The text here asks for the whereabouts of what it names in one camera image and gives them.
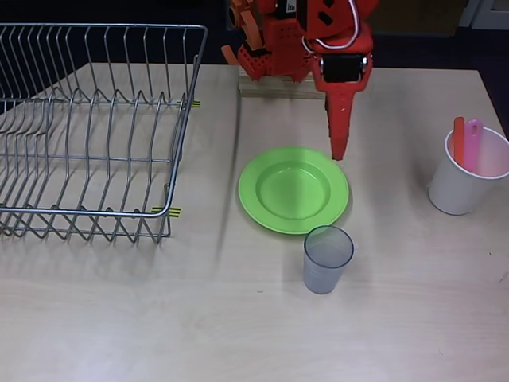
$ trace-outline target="dish rack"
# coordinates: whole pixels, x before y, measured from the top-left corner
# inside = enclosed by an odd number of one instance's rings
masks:
[[[0,24],[0,235],[169,237],[207,35]]]

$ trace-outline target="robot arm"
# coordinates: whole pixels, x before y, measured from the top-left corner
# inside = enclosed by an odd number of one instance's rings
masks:
[[[354,95],[365,89],[373,68],[373,40],[363,19],[377,2],[231,0],[231,14],[240,15],[235,26],[247,35],[237,61],[252,80],[291,76],[300,82],[309,71],[313,73],[317,90],[326,94],[335,160],[343,159],[346,150]],[[245,14],[252,16],[254,10],[261,16],[262,34],[253,26],[255,18]],[[223,53],[235,63],[230,47],[223,47]]]

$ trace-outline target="wooden base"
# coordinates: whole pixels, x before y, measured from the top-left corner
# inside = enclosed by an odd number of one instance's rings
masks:
[[[311,73],[300,83],[289,77],[263,77],[253,81],[244,69],[239,69],[239,90],[247,98],[291,98],[291,99],[325,99],[324,93],[315,89]]]

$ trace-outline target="gray plastic cup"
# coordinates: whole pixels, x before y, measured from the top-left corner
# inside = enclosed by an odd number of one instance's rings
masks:
[[[331,293],[354,253],[352,238],[341,228],[314,228],[304,240],[304,284],[316,294]]]

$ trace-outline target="cable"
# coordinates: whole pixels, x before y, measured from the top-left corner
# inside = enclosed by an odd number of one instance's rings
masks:
[[[355,0],[348,0],[348,4],[350,5],[350,9],[352,10],[352,16],[353,16],[353,35],[350,40],[343,45],[329,45],[324,43],[320,38],[317,38],[315,41],[320,44],[323,48],[331,49],[331,50],[340,50],[340,49],[346,49],[350,48],[354,42],[356,42],[357,37],[360,33],[360,19],[359,19],[359,12],[357,11],[357,6]],[[304,49],[310,53],[314,54],[315,52],[306,44],[304,36],[302,37],[302,45],[304,46]]]

